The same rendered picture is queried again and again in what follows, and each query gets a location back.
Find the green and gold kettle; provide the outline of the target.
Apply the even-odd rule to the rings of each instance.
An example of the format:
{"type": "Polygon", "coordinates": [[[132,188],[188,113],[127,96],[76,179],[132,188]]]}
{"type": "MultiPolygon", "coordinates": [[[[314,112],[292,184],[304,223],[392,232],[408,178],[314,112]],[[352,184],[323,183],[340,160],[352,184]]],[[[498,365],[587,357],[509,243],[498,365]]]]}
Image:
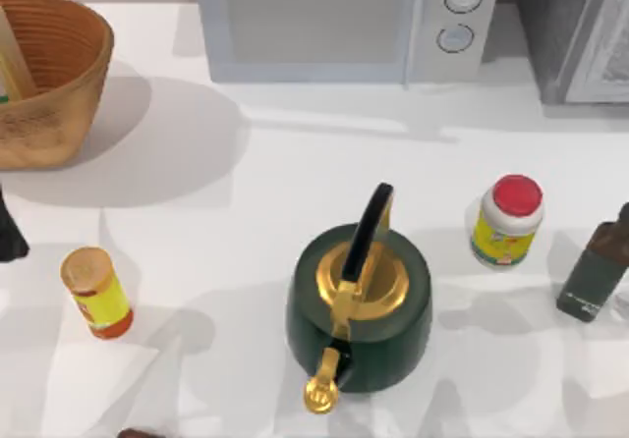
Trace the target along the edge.
{"type": "Polygon", "coordinates": [[[428,264],[390,226],[394,188],[380,183],[359,221],[313,238],[299,256],[286,306],[287,343],[309,378],[306,409],[331,412],[341,394],[369,394],[405,379],[432,322],[428,264]]]}

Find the pale microwave oven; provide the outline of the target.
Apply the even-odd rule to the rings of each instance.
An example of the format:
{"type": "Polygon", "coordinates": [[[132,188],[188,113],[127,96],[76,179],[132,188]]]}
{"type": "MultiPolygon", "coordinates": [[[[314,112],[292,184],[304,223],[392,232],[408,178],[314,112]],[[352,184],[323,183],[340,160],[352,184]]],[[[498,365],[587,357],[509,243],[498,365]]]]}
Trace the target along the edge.
{"type": "MultiPolygon", "coordinates": [[[[465,82],[482,62],[496,0],[453,14],[424,0],[416,42],[415,83],[465,82]],[[436,37],[463,24],[475,33],[448,54],[436,37]]],[[[211,78],[228,83],[403,85],[413,0],[198,0],[211,78]]]]}

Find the white jar with red lid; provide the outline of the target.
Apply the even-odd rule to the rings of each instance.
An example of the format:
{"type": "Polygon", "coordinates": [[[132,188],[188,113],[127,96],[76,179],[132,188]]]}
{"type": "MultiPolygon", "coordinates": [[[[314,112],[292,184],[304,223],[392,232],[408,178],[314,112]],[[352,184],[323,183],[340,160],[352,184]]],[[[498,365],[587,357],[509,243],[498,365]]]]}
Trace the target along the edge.
{"type": "Polygon", "coordinates": [[[543,191],[534,179],[502,176],[481,198],[470,238],[473,253],[491,266],[518,265],[526,258],[543,215],[543,191]]]}

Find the yellow and orange can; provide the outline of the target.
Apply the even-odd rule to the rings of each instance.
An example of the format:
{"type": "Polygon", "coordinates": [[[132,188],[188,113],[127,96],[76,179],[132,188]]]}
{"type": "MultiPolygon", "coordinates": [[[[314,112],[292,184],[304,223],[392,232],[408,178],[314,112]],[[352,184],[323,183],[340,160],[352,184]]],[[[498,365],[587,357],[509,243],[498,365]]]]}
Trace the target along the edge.
{"type": "Polygon", "coordinates": [[[71,251],[60,277],[93,336],[111,340],[129,330],[134,311],[106,250],[83,246],[71,251]]]}

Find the woven wooden basket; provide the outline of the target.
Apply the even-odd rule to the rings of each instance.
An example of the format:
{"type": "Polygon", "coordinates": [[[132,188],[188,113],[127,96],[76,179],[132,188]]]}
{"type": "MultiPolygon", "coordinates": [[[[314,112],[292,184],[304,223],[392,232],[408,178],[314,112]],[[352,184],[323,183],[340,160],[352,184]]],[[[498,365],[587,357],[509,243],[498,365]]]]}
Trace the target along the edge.
{"type": "Polygon", "coordinates": [[[109,23],[72,0],[0,0],[37,95],[0,104],[0,170],[50,168],[78,152],[114,46],[109,23]]]}

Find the dark green bottle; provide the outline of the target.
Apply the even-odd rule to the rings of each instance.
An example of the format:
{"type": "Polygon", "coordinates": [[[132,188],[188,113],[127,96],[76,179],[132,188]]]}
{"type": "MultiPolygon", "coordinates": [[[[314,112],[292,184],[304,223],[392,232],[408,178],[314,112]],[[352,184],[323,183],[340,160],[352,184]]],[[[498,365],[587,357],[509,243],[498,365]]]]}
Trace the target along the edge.
{"type": "Polygon", "coordinates": [[[556,299],[556,307],[585,323],[596,319],[629,269],[629,202],[615,221],[600,223],[556,299]]]}

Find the grey cabinet with dark inside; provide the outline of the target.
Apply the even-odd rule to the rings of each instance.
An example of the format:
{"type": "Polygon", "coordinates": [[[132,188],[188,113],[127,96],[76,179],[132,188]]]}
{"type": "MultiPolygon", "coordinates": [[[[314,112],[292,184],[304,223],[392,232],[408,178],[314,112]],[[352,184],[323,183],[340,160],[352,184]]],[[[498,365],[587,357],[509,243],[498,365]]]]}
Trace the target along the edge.
{"type": "Polygon", "coordinates": [[[514,0],[541,101],[629,105],[629,0],[514,0]]]}

